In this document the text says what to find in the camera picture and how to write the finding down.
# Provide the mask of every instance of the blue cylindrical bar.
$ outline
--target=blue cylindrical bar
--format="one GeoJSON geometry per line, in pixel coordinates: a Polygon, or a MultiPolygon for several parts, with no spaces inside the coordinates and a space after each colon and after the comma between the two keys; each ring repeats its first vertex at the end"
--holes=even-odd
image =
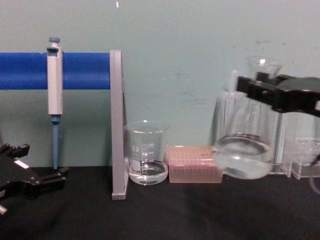
{"type": "MultiPolygon", "coordinates": [[[[63,89],[109,90],[109,53],[63,53],[63,89]]],[[[46,90],[47,53],[0,53],[0,90],[46,90]]]]}

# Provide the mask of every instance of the gray metal bracket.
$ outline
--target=gray metal bracket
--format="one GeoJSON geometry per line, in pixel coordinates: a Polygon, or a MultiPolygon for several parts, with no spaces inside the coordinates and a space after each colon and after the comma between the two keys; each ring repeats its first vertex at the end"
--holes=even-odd
{"type": "Polygon", "coordinates": [[[112,199],[124,200],[128,187],[127,138],[124,126],[127,124],[125,105],[125,84],[122,54],[120,50],[110,51],[110,94],[112,135],[112,199]]]}

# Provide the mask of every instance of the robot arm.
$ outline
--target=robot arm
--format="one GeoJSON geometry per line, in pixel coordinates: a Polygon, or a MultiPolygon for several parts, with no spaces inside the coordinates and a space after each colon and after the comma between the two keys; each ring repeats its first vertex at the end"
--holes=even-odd
{"type": "Polygon", "coordinates": [[[269,79],[258,72],[256,79],[240,76],[237,91],[271,105],[279,113],[300,112],[320,117],[320,78],[279,75],[269,79]]]}
{"type": "Polygon", "coordinates": [[[28,165],[15,159],[26,156],[29,148],[28,144],[0,147],[0,201],[13,196],[35,199],[41,194],[64,188],[68,167],[51,175],[38,176],[28,165]]]}

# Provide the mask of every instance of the small glass beaker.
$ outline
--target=small glass beaker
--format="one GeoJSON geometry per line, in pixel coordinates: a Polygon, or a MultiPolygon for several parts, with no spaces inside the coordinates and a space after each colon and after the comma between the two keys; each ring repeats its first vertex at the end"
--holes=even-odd
{"type": "Polygon", "coordinates": [[[129,177],[141,185],[161,183],[168,176],[164,163],[165,137],[169,124],[137,121],[125,126],[128,134],[129,177]]]}

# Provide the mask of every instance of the black countertop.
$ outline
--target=black countertop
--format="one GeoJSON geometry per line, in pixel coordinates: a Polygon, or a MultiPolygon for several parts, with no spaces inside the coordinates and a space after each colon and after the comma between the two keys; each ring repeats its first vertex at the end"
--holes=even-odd
{"type": "Polygon", "coordinates": [[[72,167],[62,191],[1,201],[8,212],[0,217],[0,239],[320,239],[320,197],[307,179],[130,181],[126,200],[112,201],[111,192],[111,167],[72,167]]]}

